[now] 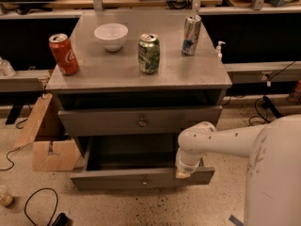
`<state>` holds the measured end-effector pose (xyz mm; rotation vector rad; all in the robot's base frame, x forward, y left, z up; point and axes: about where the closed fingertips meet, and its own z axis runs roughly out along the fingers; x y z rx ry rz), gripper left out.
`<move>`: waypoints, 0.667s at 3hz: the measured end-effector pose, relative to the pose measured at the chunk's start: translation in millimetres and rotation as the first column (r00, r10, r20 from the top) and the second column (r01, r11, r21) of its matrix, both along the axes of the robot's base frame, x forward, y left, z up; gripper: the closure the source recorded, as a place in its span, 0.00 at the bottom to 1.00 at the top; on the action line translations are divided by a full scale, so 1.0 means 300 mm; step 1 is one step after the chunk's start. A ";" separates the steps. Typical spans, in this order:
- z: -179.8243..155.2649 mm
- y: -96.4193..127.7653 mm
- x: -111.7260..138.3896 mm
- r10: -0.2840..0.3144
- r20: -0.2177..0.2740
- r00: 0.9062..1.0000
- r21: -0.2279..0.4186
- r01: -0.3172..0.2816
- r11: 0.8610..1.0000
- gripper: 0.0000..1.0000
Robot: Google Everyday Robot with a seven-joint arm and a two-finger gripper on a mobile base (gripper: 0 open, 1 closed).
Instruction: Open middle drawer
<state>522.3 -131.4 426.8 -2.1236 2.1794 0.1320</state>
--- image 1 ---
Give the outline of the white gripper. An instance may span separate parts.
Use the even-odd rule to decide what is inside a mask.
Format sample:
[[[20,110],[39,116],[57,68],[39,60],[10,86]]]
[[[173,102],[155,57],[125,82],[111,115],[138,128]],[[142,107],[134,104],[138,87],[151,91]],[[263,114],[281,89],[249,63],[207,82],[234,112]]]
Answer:
[[[200,164],[201,155],[198,153],[190,153],[181,148],[176,153],[176,178],[185,179],[197,171]]]

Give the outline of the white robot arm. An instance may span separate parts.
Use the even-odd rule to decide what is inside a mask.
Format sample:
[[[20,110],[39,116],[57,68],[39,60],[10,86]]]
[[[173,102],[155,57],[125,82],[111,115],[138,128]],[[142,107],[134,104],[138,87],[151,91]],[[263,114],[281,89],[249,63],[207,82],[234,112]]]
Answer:
[[[204,153],[248,159],[244,226],[301,226],[301,115],[218,131],[209,122],[178,136],[176,176],[194,173]]]

